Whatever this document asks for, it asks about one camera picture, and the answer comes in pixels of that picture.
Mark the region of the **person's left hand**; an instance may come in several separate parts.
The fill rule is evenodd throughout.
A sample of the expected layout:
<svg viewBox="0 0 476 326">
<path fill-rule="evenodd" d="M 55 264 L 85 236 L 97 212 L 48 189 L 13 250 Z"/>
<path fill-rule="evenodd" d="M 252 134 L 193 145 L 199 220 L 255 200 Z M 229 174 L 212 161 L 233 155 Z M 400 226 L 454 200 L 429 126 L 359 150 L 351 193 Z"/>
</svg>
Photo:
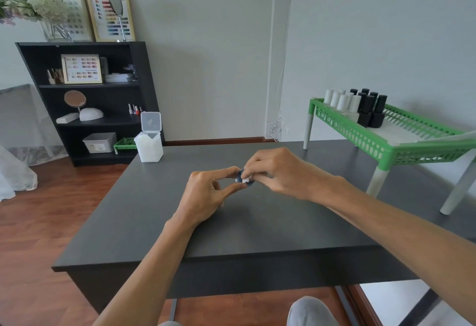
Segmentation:
<svg viewBox="0 0 476 326">
<path fill-rule="evenodd" d="M 196 228 L 222 207 L 222 189 L 219 181 L 234 179 L 239 172 L 236 166 L 193 172 L 188 181 L 181 201 L 172 219 L 187 229 Z"/>
</svg>

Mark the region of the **person's right hand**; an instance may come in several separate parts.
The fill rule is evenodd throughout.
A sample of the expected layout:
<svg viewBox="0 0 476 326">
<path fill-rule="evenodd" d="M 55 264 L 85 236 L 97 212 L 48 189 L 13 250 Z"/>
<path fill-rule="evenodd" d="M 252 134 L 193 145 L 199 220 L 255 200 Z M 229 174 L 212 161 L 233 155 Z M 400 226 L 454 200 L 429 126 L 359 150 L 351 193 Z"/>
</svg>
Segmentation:
<svg viewBox="0 0 476 326">
<path fill-rule="evenodd" d="M 269 173 L 270 190 L 306 201 L 318 201 L 318 186 L 331 175 L 289 151 L 288 148 L 257 151 L 245 164 L 242 176 Z"/>
</svg>

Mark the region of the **small dark blue bottle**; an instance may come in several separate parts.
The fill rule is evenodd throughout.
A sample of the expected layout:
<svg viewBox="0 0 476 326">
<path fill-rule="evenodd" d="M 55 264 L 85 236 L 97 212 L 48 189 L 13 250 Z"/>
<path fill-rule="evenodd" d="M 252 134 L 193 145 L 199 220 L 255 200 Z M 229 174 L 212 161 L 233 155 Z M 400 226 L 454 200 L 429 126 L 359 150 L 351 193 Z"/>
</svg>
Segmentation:
<svg viewBox="0 0 476 326">
<path fill-rule="evenodd" d="M 235 182 L 236 182 L 236 183 L 241 183 L 241 178 L 240 178 L 240 177 L 242 177 L 243 172 L 244 172 L 244 169 L 241 169 L 241 170 L 239 170 L 239 172 L 237 173 L 237 175 L 236 175 L 236 177 L 235 177 Z"/>
</svg>

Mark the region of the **person's right forearm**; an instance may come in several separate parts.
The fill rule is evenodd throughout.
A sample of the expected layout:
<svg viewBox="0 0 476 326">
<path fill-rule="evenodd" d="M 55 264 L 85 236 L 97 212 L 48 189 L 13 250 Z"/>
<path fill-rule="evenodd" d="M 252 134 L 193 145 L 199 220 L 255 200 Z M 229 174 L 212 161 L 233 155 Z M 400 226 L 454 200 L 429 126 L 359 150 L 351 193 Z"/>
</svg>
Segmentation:
<svg viewBox="0 0 476 326">
<path fill-rule="evenodd" d="M 476 244 L 367 195 L 344 178 L 316 181 L 312 199 L 378 244 L 444 299 L 476 297 Z"/>
</svg>

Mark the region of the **white flip-lid container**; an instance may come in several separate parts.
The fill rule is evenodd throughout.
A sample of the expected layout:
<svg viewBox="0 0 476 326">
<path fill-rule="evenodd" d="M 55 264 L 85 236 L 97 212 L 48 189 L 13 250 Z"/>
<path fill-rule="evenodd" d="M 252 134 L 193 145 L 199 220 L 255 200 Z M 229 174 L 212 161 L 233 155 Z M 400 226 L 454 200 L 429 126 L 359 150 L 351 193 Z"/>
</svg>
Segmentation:
<svg viewBox="0 0 476 326">
<path fill-rule="evenodd" d="M 143 163 L 157 163 L 164 154 L 161 113 L 142 112 L 140 120 L 142 131 L 134 138 L 140 160 Z"/>
</svg>

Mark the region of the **group of black polish bottles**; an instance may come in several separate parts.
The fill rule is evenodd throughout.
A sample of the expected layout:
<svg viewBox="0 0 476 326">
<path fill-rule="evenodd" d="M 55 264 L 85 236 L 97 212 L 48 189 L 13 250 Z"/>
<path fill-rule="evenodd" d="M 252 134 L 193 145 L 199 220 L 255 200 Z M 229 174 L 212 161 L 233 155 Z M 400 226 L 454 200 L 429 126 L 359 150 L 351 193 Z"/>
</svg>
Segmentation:
<svg viewBox="0 0 476 326">
<path fill-rule="evenodd" d="M 346 117 L 365 127 L 378 129 L 385 118 L 387 95 L 371 92 L 369 89 L 351 89 L 352 94 Z"/>
</svg>

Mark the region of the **white storage box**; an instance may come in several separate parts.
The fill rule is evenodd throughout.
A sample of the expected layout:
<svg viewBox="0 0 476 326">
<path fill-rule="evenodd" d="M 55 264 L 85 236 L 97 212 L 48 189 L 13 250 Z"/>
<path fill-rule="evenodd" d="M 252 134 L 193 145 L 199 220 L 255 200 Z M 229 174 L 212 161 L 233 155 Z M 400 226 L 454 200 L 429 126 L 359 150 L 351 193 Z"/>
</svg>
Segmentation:
<svg viewBox="0 0 476 326">
<path fill-rule="evenodd" d="M 114 153 L 114 144 L 117 142 L 115 132 L 92 133 L 82 142 L 90 154 Z"/>
</svg>

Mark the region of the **white nail lamp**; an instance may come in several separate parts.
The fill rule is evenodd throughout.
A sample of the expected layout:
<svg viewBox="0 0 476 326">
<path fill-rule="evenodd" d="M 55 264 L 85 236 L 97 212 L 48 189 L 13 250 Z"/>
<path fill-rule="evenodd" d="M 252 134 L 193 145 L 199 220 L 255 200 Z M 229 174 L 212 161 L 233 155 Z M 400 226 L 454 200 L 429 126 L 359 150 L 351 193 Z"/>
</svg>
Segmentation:
<svg viewBox="0 0 476 326">
<path fill-rule="evenodd" d="M 90 122 L 104 117 L 103 111 L 97 108 L 82 108 L 80 110 L 80 121 Z"/>
</svg>

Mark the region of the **round brown table mirror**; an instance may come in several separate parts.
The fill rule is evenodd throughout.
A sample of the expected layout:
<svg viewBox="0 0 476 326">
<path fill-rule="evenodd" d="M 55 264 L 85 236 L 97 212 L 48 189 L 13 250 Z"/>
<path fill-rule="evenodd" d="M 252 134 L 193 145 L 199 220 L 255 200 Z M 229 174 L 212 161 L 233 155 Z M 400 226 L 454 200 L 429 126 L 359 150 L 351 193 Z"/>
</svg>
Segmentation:
<svg viewBox="0 0 476 326">
<path fill-rule="evenodd" d="M 64 94 L 64 102 L 81 112 L 81 108 L 86 105 L 87 99 L 86 96 L 78 90 L 68 90 Z"/>
</svg>

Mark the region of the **small framed colour chart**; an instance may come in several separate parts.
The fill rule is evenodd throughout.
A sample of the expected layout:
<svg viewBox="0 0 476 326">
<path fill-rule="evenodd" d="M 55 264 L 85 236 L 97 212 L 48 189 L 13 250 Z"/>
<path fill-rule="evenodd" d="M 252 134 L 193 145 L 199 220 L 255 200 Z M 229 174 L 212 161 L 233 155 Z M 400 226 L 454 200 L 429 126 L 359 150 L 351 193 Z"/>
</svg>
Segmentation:
<svg viewBox="0 0 476 326">
<path fill-rule="evenodd" d="M 100 57 L 97 54 L 62 54 L 65 84 L 100 84 L 103 82 Z"/>
</svg>

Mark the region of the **gold framed colour chart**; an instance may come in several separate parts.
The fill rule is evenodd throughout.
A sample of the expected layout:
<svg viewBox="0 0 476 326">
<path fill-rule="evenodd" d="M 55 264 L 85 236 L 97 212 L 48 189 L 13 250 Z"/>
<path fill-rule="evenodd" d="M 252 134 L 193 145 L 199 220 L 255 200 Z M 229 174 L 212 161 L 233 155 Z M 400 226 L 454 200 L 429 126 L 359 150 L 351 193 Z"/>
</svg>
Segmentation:
<svg viewBox="0 0 476 326">
<path fill-rule="evenodd" d="M 129 0 L 121 0 L 123 13 L 119 18 L 110 0 L 87 0 L 94 37 L 97 42 L 135 41 Z"/>
</svg>

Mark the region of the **silver standing oval mirror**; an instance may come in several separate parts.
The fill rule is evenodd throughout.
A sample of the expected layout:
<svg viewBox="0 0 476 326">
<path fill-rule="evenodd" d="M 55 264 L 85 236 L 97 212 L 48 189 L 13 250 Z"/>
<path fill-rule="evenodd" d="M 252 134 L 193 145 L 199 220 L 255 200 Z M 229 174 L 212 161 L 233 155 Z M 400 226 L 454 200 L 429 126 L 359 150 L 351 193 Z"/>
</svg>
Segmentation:
<svg viewBox="0 0 476 326">
<path fill-rule="evenodd" d="M 122 15 L 123 15 L 123 5 L 122 5 L 122 0 L 109 0 L 110 5 L 112 7 L 113 12 L 115 13 L 118 21 L 119 21 L 119 27 L 122 33 L 122 40 L 118 40 L 118 42 L 126 42 L 126 36 L 125 32 L 123 29 L 123 24 L 122 24 Z"/>
</svg>

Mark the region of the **clear glass vase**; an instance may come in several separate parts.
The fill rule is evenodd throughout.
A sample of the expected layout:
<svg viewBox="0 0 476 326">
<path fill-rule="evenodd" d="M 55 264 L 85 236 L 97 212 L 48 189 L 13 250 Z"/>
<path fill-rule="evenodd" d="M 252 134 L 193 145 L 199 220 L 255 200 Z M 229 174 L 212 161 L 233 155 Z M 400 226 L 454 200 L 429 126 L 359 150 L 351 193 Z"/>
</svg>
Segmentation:
<svg viewBox="0 0 476 326">
<path fill-rule="evenodd" d="M 72 36 L 62 24 L 40 20 L 39 24 L 47 42 L 73 42 Z"/>
</svg>

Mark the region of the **silver framed colour chart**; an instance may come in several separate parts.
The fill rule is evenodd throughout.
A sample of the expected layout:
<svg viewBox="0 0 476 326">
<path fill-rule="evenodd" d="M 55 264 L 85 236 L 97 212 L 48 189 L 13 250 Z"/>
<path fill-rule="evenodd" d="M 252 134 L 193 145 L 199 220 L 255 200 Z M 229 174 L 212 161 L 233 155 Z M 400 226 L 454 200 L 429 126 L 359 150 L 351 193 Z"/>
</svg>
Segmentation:
<svg viewBox="0 0 476 326">
<path fill-rule="evenodd" d="M 68 22 L 63 27 L 70 32 L 74 42 L 91 42 L 95 40 L 91 28 L 85 0 L 63 0 L 68 4 Z"/>
</svg>

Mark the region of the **purple and green flowers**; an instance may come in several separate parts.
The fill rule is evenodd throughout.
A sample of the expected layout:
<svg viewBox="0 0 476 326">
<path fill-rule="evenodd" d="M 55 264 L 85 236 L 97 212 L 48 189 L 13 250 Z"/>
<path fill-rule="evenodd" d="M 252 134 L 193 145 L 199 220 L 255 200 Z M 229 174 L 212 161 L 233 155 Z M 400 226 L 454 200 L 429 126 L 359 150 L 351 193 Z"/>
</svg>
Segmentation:
<svg viewBox="0 0 476 326">
<path fill-rule="evenodd" d="M 37 22 L 42 16 L 28 0 L 0 0 L 0 24 L 15 26 L 15 19 Z"/>
</svg>

